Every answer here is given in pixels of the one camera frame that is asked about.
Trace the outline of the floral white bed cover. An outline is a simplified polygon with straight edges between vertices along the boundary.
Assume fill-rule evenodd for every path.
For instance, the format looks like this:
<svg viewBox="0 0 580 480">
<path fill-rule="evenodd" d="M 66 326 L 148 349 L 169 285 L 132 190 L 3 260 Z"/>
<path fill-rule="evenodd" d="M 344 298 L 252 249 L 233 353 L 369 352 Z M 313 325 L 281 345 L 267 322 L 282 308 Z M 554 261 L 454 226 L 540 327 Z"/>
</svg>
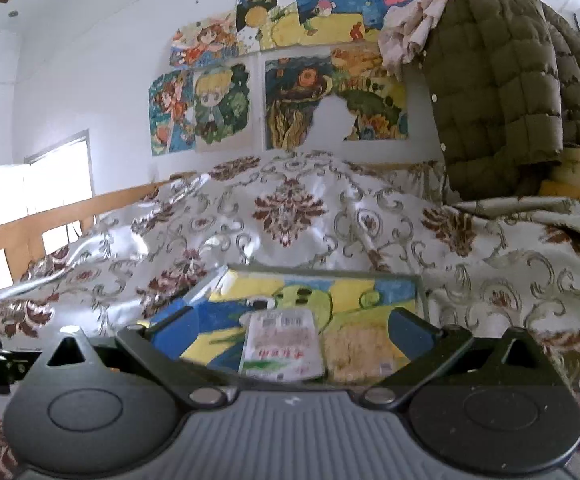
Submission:
<svg viewBox="0 0 580 480">
<path fill-rule="evenodd" d="M 526 328 L 580 404 L 580 200 L 458 203 L 430 166 L 378 174 L 319 151 L 241 157 L 110 212 L 0 292 L 0 344 L 111 335 L 226 264 L 417 275 L 429 321 Z"/>
</svg>

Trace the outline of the starry swirl wall painting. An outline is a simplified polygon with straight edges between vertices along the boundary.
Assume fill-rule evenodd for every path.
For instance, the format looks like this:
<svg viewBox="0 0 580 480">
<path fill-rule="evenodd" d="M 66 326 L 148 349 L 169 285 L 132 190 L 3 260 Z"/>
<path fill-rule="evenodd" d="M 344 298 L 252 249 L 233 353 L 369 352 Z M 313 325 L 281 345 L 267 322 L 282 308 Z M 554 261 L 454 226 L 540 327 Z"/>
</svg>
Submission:
<svg viewBox="0 0 580 480">
<path fill-rule="evenodd" d="M 409 135 L 406 87 L 383 67 L 374 44 L 265 62 L 267 148 L 297 148 L 320 105 L 336 98 L 353 118 L 344 141 L 395 141 Z"/>
</svg>

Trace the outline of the grey tray with painted liner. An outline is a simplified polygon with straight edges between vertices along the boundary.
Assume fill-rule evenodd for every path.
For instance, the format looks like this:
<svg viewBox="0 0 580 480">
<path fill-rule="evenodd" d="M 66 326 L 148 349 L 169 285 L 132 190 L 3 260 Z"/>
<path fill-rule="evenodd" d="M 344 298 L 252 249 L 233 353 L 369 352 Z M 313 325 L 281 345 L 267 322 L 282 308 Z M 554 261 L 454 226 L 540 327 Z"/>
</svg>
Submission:
<svg viewBox="0 0 580 480">
<path fill-rule="evenodd" d="M 173 360 L 272 382 L 369 385 L 420 356 L 396 311 L 426 320 L 415 275 L 222 266 L 152 318 Z"/>
</svg>

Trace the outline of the pink floral cloth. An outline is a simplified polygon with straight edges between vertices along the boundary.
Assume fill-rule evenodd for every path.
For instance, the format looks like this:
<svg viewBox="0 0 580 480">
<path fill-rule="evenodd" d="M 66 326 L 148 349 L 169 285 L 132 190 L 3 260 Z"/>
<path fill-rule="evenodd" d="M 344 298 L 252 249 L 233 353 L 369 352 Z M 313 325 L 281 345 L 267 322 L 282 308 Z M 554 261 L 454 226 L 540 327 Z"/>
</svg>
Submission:
<svg viewBox="0 0 580 480">
<path fill-rule="evenodd" d="M 383 67 L 397 80 L 403 79 L 403 67 L 422 52 L 447 1 L 412 0 L 406 6 L 392 6 L 386 12 L 378 47 Z"/>
</svg>

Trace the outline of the white green snack packet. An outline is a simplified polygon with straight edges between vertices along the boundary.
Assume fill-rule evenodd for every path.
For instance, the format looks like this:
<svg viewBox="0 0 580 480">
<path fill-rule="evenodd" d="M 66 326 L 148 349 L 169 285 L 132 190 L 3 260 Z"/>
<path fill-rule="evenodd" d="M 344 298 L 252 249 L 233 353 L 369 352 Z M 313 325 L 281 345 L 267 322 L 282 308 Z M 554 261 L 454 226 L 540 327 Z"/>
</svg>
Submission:
<svg viewBox="0 0 580 480">
<path fill-rule="evenodd" d="M 267 382 L 306 382 L 325 374 L 318 326 L 311 310 L 252 313 L 245 324 L 239 373 Z"/>
</svg>

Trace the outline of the anime girl wall painting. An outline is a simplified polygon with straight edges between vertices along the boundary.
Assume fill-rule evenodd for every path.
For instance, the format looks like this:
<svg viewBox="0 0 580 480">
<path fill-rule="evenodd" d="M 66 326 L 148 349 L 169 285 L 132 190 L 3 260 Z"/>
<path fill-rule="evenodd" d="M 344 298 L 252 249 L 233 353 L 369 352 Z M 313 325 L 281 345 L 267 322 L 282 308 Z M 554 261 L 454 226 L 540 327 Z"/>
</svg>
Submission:
<svg viewBox="0 0 580 480">
<path fill-rule="evenodd" d="M 152 155 L 194 150 L 193 75 L 164 74 L 152 82 L 148 96 Z"/>
</svg>

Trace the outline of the window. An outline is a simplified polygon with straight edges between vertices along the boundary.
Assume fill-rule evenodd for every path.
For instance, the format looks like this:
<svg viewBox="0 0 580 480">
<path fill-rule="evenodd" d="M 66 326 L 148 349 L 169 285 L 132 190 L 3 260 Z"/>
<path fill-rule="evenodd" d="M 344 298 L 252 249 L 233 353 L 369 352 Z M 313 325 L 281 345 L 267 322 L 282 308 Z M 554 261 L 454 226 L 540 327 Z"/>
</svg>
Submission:
<svg viewBox="0 0 580 480">
<path fill-rule="evenodd" d="M 84 130 L 24 159 L 29 167 L 28 214 L 93 197 L 89 131 Z"/>
</svg>

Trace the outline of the blue sea wall painting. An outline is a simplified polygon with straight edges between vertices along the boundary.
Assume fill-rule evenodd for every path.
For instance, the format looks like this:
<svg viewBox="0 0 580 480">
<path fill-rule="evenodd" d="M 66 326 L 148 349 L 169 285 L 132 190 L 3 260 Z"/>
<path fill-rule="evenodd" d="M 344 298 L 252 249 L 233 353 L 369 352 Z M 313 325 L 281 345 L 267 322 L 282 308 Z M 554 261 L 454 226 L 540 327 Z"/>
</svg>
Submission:
<svg viewBox="0 0 580 480">
<path fill-rule="evenodd" d="M 387 10 L 412 0 L 296 0 L 303 44 L 344 44 L 380 32 Z"/>
</svg>

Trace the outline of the yellow flower wall painting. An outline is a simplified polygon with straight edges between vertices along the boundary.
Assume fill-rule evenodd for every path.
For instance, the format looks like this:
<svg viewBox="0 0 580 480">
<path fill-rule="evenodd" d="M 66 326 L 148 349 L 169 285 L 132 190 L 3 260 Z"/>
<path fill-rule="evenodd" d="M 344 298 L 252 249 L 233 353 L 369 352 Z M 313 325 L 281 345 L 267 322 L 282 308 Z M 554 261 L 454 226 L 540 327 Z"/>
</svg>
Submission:
<svg viewBox="0 0 580 480">
<path fill-rule="evenodd" d="M 235 27 L 241 55 L 292 47 L 302 37 L 296 0 L 237 0 Z"/>
</svg>

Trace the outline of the upper anime girl painting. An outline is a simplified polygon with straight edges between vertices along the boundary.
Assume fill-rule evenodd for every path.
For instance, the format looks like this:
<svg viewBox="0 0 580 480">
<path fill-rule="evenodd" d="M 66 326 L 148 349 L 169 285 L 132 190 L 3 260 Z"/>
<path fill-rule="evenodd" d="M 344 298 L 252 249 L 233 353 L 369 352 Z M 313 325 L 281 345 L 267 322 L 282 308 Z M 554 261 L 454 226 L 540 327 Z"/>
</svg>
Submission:
<svg viewBox="0 0 580 480">
<path fill-rule="evenodd" d="M 179 27 L 171 38 L 169 65 L 196 70 L 238 55 L 235 12 L 228 11 Z"/>
</svg>

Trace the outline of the blond boy wall painting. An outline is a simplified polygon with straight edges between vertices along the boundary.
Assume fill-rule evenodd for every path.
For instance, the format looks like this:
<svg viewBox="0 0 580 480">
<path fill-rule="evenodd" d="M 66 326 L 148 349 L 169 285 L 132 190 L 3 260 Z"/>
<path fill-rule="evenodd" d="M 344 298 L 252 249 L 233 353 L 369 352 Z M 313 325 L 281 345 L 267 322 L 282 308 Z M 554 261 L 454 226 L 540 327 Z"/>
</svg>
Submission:
<svg viewBox="0 0 580 480">
<path fill-rule="evenodd" d="M 244 63 L 198 73 L 193 96 L 195 151 L 233 152 L 251 146 L 250 72 Z"/>
</svg>

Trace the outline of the olive quilted down jacket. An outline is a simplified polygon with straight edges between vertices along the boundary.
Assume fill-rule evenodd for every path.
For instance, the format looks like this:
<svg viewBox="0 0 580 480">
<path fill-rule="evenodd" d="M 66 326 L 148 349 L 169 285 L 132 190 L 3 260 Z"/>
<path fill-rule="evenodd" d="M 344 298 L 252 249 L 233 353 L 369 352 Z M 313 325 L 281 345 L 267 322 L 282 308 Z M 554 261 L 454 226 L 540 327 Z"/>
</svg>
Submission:
<svg viewBox="0 0 580 480">
<path fill-rule="evenodd" d="M 447 0 L 422 71 L 461 200 L 537 193 L 580 146 L 580 33 L 540 0 Z"/>
</svg>

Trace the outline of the wooden bed frame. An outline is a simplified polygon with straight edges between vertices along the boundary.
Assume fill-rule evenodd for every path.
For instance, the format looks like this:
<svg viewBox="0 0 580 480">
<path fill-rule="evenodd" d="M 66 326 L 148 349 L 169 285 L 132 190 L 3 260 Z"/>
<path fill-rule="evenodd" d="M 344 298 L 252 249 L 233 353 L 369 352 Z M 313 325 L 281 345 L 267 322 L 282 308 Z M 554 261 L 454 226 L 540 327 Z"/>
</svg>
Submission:
<svg viewBox="0 0 580 480">
<path fill-rule="evenodd" d="M 180 178 L 191 177 L 194 171 L 172 174 L 168 180 L 124 188 L 97 195 L 89 200 L 31 214 L 0 226 L 0 250 L 4 253 L 10 277 L 16 281 L 28 269 L 29 263 L 46 255 L 42 234 L 77 221 L 81 231 L 87 231 L 101 214 L 136 203 L 156 188 Z"/>
</svg>

